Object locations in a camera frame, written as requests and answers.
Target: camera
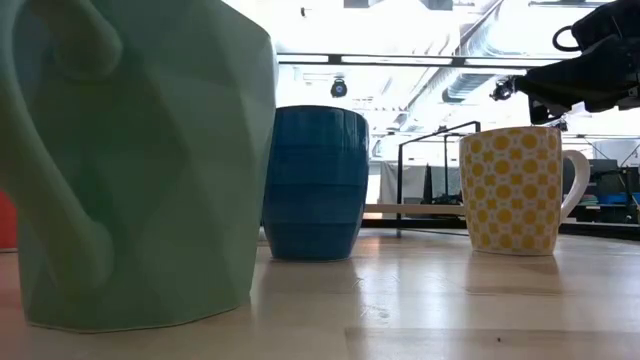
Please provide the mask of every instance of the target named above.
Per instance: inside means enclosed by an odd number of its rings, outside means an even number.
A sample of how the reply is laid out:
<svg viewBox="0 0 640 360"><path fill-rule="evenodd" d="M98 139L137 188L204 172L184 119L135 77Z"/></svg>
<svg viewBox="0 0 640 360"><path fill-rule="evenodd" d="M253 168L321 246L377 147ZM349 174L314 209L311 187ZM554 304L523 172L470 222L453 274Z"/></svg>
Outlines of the camera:
<svg viewBox="0 0 640 360"><path fill-rule="evenodd" d="M333 81L333 85L331 86L331 96L336 97L344 97L347 95L347 84L344 82L344 79L335 79Z"/></svg>

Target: black metal rail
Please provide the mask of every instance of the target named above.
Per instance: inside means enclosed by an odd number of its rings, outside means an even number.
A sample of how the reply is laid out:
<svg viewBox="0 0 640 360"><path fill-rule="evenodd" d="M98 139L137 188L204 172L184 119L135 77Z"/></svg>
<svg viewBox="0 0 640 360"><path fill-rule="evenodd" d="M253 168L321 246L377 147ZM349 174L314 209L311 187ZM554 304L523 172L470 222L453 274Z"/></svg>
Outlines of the black metal rail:
<svg viewBox="0 0 640 360"><path fill-rule="evenodd" d="M460 129L460 128L463 128L463 127L467 127L467 126L471 126L471 125L474 125L476 133L479 133L481 131L481 125L480 125L479 121L470 121L470 122L464 123L462 125L454 126L454 127L450 128L450 129L439 130L439 131L436 131L436 132L431 133L429 135L424 135L424 136L417 137L415 139L411 139L409 141L405 141L405 142L401 143L398 146L398 180L397 180L397 185L396 185L396 204L397 205L401 205L402 202L403 202L402 201L402 168L404 167L404 147L405 147L405 145L408 145L408 144L411 144L411 143L414 143L414 142L419 142L421 140L424 140L424 139L427 139L427 138L430 138L430 137L434 137L434 136L438 136L438 135L441 135L441 134L446 134L446 133L451 132L452 130L457 130L457 129ZM446 154L445 154L444 165L445 165L444 173L445 173L445 176L447 176L446 174L449 171L449 166L448 166L448 161L447 161L447 158L446 158ZM448 191L448 186L449 186L449 184L448 184L448 176L447 176L446 182L447 182L447 184L446 184L447 192L449 192ZM397 222L397 228L398 229L401 227L401 221L402 221L402 214L401 213L397 213L396 214L396 222Z"/></svg>

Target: mug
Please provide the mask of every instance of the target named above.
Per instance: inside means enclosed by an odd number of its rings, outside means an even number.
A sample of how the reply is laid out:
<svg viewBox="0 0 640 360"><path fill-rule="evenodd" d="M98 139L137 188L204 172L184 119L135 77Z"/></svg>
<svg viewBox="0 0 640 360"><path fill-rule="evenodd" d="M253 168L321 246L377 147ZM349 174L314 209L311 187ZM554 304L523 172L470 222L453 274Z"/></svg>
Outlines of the mug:
<svg viewBox="0 0 640 360"><path fill-rule="evenodd" d="M551 255L558 227L589 184L587 158L562 150L560 130L504 128L460 141L462 196L474 250ZM562 202L562 159L576 177Z"/></svg>
<svg viewBox="0 0 640 360"><path fill-rule="evenodd" d="M30 324L173 326L249 301L267 31L218 0L3 0L0 57L0 188Z"/></svg>

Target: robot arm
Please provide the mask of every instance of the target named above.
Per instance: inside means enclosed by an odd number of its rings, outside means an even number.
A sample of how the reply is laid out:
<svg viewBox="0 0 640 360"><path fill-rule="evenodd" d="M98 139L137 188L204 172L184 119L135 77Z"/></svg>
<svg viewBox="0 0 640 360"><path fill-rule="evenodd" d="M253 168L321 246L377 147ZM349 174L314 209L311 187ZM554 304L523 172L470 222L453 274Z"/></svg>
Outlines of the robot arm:
<svg viewBox="0 0 640 360"><path fill-rule="evenodd" d="M574 59L531 69L524 76L501 79L491 94L506 100L517 91L529 96L531 123L542 125L562 117L584 102L588 112L618 106L640 107L640 2L617 0L565 27L554 36L561 51L581 50ZM577 48L557 43L558 35L571 29Z"/></svg>

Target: metal frame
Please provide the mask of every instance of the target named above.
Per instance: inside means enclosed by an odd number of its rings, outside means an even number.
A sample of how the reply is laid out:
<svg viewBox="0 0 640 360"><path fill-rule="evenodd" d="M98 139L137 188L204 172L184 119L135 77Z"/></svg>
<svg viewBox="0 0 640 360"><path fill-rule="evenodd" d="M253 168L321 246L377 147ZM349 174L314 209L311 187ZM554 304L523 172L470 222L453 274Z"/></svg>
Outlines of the metal frame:
<svg viewBox="0 0 640 360"><path fill-rule="evenodd" d="M440 134L446 134L451 132L452 130L457 130L463 127L467 127L467 126L471 126L474 125L474 129L476 133L479 133L481 131L481 125L479 121L470 121L467 123L464 123L462 125L458 125L458 126L454 126L450 129L444 129L444 130L440 130L440 131L436 131L434 133L431 133L429 135L424 135L424 136L420 136L417 137L415 139L411 139L409 141L405 141L403 143L401 143L398 146L398 180L397 180L397 184L396 184L396 205L402 205L403 201L402 201L402 168L404 167L404 146L411 144L411 143L415 143L415 142L419 142L421 140L430 138L430 137L434 137ZM444 159L444 174L445 174L445 191L448 194L449 193L449 176L448 176L448 172L449 172L449 162L447 159L447 135L445 135L445 140L444 140L444 146L445 146L445 159ZM396 221L398 222L398 227L400 227L401 225L401 221L402 221L402 214L397 213L396 214Z"/></svg>
<svg viewBox="0 0 640 360"><path fill-rule="evenodd" d="M531 58L517 56L447 56L447 55L398 55L398 54L278 54L280 65L332 65L332 66L393 66L440 67L460 69L528 70L549 65L570 57Z"/></svg>

